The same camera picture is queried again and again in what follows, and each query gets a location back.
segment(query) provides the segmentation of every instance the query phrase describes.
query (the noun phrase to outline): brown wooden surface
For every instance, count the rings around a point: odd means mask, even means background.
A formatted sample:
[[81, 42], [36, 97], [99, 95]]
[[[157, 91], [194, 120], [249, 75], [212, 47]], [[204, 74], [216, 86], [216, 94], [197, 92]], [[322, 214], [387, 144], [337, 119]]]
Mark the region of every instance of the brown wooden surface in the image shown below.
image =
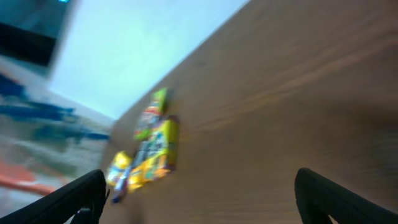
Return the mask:
[[[177, 171], [101, 222], [300, 223], [300, 167], [398, 212], [396, 12], [393, 0], [251, 1], [155, 88], [174, 91]], [[148, 102], [117, 122], [103, 167], [137, 146]]]

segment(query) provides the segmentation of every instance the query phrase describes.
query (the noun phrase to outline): wood grain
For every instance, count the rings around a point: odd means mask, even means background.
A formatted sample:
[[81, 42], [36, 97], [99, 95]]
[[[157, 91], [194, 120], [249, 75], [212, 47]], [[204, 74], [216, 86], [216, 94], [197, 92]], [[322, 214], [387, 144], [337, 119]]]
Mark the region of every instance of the wood grain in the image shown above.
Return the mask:
[[[252, 0], [154, 89], [173, 89], [177, 171], [102, 223], [301, 223], [298, 168], [398, 212], [394, 1]], [[132, 152], [150, 94], [115, 125]]]

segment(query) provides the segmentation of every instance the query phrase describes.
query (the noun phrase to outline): wooden table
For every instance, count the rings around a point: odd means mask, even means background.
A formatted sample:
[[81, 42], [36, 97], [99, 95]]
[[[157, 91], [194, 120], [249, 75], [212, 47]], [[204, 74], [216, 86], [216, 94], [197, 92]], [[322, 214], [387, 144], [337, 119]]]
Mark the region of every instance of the wooden table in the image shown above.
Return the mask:
[[[398, 212], [397, 12], [252, 0], [153, 89], [173, 90], [176, 172], [107, 204], [101, 223], [301, 223], [300, 167]], [[149, 100], [116, 123], [103, 168], [137, 147]]]

